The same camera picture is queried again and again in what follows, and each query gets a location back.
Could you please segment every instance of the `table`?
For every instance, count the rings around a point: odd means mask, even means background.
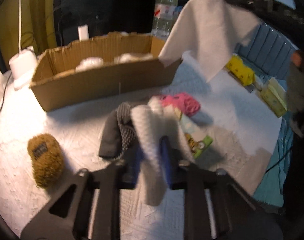
[[[168,87],[98,99],[50,113],[41,109],[28,87],[14,91],[11,83],[0,114],[0,214],[9,227],[19,236],[28,221],[72,173],[81,168],[95,171],[107,165],[98,158],[100,138],[107,115],[121,102],[183,91],[201,103],[201,111],[194,121],[211,132],[223,134],[224,131],[233,135],[230,143],[238,147],[233,146],[236,156],[241,145],[246,153],[246,157],[242,155],[240,159],[243,164],[234,165],[238,162],[232,158],[225,165],[231,161],[232,175],[252,194],[274,150],[281,121],[256,95],[249,94],[223,70],[206,83],[191,64],[184,61]],[[60,182],[47,191],[35,186],[26,150],[30,138],[45,132],[60,143],[68,168]],[[222,151],[229,152],[220,143],[219,136],[214,140]],[[121,190],[121,238],[183,239],[183,191],[168,190],[161,205],[151,207],[143,203],[144,188],[139,179],[136,190]]]

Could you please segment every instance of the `black label patch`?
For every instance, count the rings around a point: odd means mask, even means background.
[[[35,159],[40,158],[42,154],[48,151],[47,144],[45,142],[39,144],[34,150],[32,150]]]

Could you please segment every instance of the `brown fuzzy sock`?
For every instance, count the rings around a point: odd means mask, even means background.
[[[40,134],[28,141],[33,177],[38,187],[47,188],[62,174],[64,158],[58,141],[50,134]]]

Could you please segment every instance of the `brown cardboard box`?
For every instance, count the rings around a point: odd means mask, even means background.
[[[47,112],[100,97],[169,85],[182,60],[164,67],[158,60],[163,45],[164,41],[151,35],[109,33],[47,49],[38,61],[30,87]],[[153,59],[114,64],[114,57],[124,53],[151,53]],[[102,57],[105,64],[75,72],[81,60],[88,57]]]

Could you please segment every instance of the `clear plastic bottle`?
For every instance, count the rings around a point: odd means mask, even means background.
[[[173,13],[176,7],[174,0],[157,0],[154,10],[152,34],[167,37],[173,26]]]

